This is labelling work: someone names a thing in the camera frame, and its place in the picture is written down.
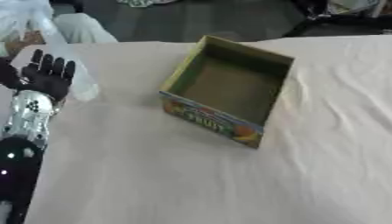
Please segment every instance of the table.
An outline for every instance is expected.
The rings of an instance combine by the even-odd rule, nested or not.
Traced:
[[[53,121],[26,223],[390,223],[391,44],[248,43],[296,57],[259,150],[161,110],[158,88],[193,44],[74,45],[101,95]]]

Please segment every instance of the robotic finger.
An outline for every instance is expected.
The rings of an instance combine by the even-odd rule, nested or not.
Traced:
[[[49,137],[48,123],[64,102],[73,61],[37,50],[18,70],[0,61],[0,84],[14,91],[0,136],[0,224],[22,224],[27,215]]]

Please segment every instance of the black robotic finger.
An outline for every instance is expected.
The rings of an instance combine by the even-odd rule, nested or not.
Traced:
[[[44,56],[44,52],[40,49],[35,50],[34,54],[31,57],[31,63],[39,64],[41,63],[42,56]]]
[[[70,60],[66,63],[66,68],[64,69],[63,79],[72,82],[76,70],[76,64],[74,61]]]
[[[61,78],[64,71],[64,64],[65,61],[63,58],[57,58],[53,63],[52,75],[59,76]]]
[[[28,67],[34,69],[35,71],[38,71],[43,55],[44,55],[44,52],[42,52],[42,50],[39,50],[39,49],[36,50],[31,57],[31,62],[28,65]]]
[[[41,74],[50,75],[53,69],[53,56],[51,54],[45,54],[39,67]]]

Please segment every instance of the open cardboard box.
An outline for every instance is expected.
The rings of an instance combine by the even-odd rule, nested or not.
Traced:
[[[164,110],[258,148],[293,58],[205,36],[160,90]]]

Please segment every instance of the dark floor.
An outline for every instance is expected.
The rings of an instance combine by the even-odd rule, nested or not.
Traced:
[[[181,0],[136,9],[116,0],[85,0],[120,41],[194,42],[214,34],[237,41],[277,39],[302,16],[290,0]]]

